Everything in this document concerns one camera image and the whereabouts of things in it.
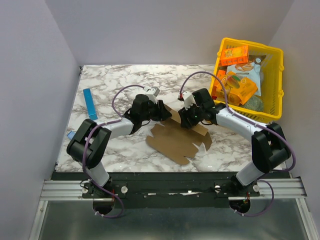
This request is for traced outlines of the brown cardboard box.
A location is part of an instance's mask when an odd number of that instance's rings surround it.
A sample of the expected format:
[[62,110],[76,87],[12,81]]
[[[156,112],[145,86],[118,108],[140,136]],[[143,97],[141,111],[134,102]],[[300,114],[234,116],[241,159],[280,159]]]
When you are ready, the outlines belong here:
[[190,163],[204,145],[209,150],[212,138],[208,129],[197,124],[191,129],[181,127],[179,113],[169,106],[165,107],[172,116],[161,123],[157,123],[150,130],[152,135],[146,137],[146,143],[169,158],[178,165],[185,166]]

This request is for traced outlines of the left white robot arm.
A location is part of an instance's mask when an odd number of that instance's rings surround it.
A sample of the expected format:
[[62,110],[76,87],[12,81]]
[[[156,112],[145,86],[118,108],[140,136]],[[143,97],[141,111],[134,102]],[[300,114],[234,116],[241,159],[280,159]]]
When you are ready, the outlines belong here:
[[172,116],[162,100],[150,95],[136,95],[131,108],[119,120],[100,123],[85,119],[69,142],[66,153],[82,166],[82,170],[95,182],[93,191],[101,198],[111,191],[110,175],[101,160],[109,140],[136,133],[145,121],[162,122]]

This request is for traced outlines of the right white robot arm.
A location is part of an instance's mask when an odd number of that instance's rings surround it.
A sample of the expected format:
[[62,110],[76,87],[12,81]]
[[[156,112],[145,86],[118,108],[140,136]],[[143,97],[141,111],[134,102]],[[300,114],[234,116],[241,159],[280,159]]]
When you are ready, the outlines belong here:
[[224,103],[215,104],[205,88],[180,94],[184,107],[178,111],[181,127],[191,129],[202,121],[228,128],[251,142],[251,162],[230,183],[230,191],[241,196],[248,185],[268,174],[293,154],[285,143],[280,125],[262,124],[237,114]]

